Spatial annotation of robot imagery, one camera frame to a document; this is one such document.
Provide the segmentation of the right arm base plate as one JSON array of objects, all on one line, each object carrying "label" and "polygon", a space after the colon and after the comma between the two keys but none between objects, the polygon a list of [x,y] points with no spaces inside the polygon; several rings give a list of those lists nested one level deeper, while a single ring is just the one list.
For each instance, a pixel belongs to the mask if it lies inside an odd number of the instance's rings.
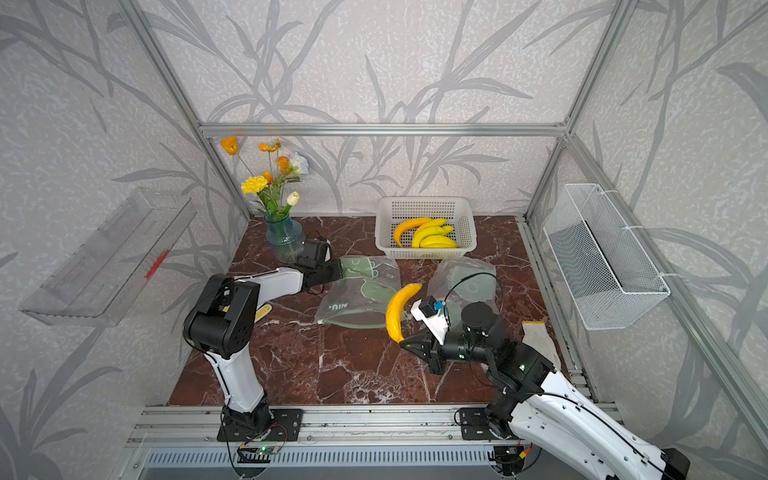
[{"label": "right arm base plate", "polygon": [[463,407],[454,415],[454,421],[461,429],[463,440],[508,440],[511,430],[488,408]]}]

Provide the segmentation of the orange-yellow banana from bag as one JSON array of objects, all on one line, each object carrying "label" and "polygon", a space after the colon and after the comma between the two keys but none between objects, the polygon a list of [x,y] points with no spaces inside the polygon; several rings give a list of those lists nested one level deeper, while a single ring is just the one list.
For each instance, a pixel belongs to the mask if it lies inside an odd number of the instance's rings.
[{"label": "orange-yellow banana from bag", "polygon": [[393,232],[393,239],[394,239],[395,243],[397,244],[397,246],[400,247],[400,248],[403,247],[403,244],[401,242],[401,238],[402,238],[402,235],[405,232],[407,232],[409,230],[412,230],[412,229],[415,229],[415,228],[418,228],[418,227],[421,227],[421,226],[427,224],[430,221],[431,221],[431,218],[422,217],[422,218],[409,219],[409,220],[406,220],[406,221],[400,223],[399,225],[397,225],[395,227],[395,229],[394,229],[394,232]]}]

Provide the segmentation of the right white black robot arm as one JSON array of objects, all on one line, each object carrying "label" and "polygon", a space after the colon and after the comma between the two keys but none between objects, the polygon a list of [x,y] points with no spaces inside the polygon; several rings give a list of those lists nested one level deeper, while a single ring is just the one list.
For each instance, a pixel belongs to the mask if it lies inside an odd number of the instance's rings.
[{"label": "right white black robot arm", "polygon": [[627,430],[582,395],[532,346],[511,339],[493,309],[474,302],[455,328],[434,299],[411,309],[424,327],[405,337],[403,309],[389,304],[386,328],[404,350],[440,374],[448,361],[486,366],[497,389],[484,410],[493,436],[530,443],[590,479],[684,479],[689,459],[675,448],[660,449]]}]

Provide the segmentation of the zip-top bag with bananas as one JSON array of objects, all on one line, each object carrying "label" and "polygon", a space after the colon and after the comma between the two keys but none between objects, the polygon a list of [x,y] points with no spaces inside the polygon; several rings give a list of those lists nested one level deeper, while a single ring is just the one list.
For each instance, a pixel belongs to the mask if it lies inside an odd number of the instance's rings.
[{"label": "zip-top bag with bananas", "polygon": [[341,278],[321,300],[315,322],[348,329],[384,329],[387,306],[401,288],[397,262],[386,256],[345,256],[340,265]]}]

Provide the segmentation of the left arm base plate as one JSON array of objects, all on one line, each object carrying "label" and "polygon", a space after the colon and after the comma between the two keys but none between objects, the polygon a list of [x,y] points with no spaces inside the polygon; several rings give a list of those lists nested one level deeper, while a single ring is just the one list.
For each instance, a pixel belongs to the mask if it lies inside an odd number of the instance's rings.
[{"label": "left arm base plate", "polygon": [[301,428],[302,409],[261,409],[250,413],[223,410],[217,433],[219,442],[296,442]]}]

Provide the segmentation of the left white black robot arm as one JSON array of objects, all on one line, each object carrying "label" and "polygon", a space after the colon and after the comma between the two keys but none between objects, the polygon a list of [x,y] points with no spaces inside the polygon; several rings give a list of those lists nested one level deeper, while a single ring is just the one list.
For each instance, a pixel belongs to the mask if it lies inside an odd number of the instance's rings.
[{"label": "left white black robot arm", "polygon": [[304,241],[297,261],[252,275],[215,274],[185,318],[184,340],[212,365],[224,393],[223,414],[233,422],[264,430],[271,422],[267,394],[249,354],[257,311],[269,302],[332,283],[342,276],[330,242]]}]

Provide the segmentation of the yellow banana from bag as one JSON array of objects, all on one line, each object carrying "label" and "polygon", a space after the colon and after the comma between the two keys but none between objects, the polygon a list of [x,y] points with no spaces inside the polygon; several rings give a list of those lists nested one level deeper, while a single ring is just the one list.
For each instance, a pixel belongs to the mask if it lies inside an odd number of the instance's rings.
[{"label": "yellow banana from bag", "polygon": [[427,224],[419,227],[413,235],[411,246],[419,248],[422,239],[430,235],[443,235],[446,219],[434,219]]}]

